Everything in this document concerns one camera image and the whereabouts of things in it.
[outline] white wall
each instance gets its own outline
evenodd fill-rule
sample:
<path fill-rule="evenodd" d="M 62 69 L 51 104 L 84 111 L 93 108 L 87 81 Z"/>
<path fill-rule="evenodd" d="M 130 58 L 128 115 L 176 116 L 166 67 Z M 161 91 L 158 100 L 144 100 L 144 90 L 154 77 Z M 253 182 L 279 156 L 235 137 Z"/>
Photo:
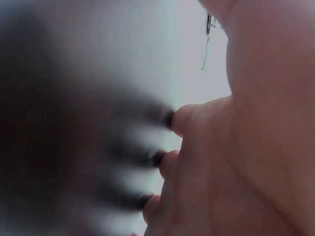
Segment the white wall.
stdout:
<path fill-rule="evenodd" d="M 174 17 L 180 34 L 180 76 L 178 106 L 189 103 L 204 103 L 230 94 L 226 78 L 225 55 L 227 37 L 221 28 L 211 29 L 210 66 L 207 72 L 201 70 L 207 37 L 205 35 L 205 9 L 197 0 L 174 0 L 178 6 Z M 172 138 L 170 149 L 179 149 L 181 139 Z M 158 179 L 155 193 L 160 193 L 163 180 Z M 135 232 L 143 235 L 147 225 L 142 220 Z"/>

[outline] blurry object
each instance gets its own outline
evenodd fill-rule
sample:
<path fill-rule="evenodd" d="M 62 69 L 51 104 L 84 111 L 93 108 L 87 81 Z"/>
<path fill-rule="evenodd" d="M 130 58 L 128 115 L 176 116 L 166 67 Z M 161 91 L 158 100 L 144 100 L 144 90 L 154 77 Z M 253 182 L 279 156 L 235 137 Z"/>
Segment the blurry object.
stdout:
<path fill-rule="evenodd" d="M 171 9 L 0 3 L 1 236 L 133 232 L 170 134 Z"/>

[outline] hand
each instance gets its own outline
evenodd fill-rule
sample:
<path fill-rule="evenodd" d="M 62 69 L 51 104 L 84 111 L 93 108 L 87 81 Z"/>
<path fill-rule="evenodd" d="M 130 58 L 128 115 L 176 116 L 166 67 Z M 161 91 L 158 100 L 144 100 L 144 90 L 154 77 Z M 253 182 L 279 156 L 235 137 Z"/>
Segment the hand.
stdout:
<path fill-rule="evenodd" d="M 226 31 L 232 95 L 182 107 L 146 236 L 315 235 L 311 0 L 204 0 Z"/>

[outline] fingertip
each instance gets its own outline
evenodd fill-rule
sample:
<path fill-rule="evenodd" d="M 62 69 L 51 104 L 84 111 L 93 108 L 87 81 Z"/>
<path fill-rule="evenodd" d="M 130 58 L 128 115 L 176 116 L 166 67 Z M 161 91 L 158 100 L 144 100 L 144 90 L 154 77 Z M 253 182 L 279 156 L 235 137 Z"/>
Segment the fingertip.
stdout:
<path fill-rule="evenodd" d="M 176 161 L 178 154 L 179 151 L 174 150 L 167 153 L 163 157 L 159 166 L 159 171 L 163 179 L 167 179 L 167 176 L 169 175 L 169 172 L 172 169 L 173 163 Z"/>
<path fill-rule="evenodd" d="M 184 105 L 173 115 L 172 130 L 180 137 L 184 136 L 187 122 L 199 105 Z"/>
<path fill-rule="evenodd" d="M 158 210 L 160 202 L 159 195 L 153 195 L 146 203 L 143 209 L 143 218 L 147 224 L 149 224 L 150 220 Z"/>

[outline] palm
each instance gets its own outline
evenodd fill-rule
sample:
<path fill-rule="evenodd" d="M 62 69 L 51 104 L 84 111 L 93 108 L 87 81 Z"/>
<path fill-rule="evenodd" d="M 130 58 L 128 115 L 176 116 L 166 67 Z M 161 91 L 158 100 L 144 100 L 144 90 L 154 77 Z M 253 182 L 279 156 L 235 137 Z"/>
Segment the palm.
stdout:
<path fill-rule="evenodd" d="M 174 131 L 183 145 L 178 157 L 166 157 L 168 168 L 161 166 L 168 174 L 146 234 L 314 235 L 315 211 L 308 205 L 315 194 L 305 184 L 315 178 L 309 153 L 314 150 L 315 113 L 310 107 L 315 82 L 314 74 L 305 73 L 314 71 L 315 47 L 308 38 L 315 38 L 315 30 L 307 25 L 312 22 L 303 14 L 290 25 L 283 20 L 302 11 L 300 2 L 203 2 L 229 37 L 232 96 L 176 113 Z M 224 11 L 221 4 L 233 8 Z M 309 37 L 301 38 L 292 28 Z"/>

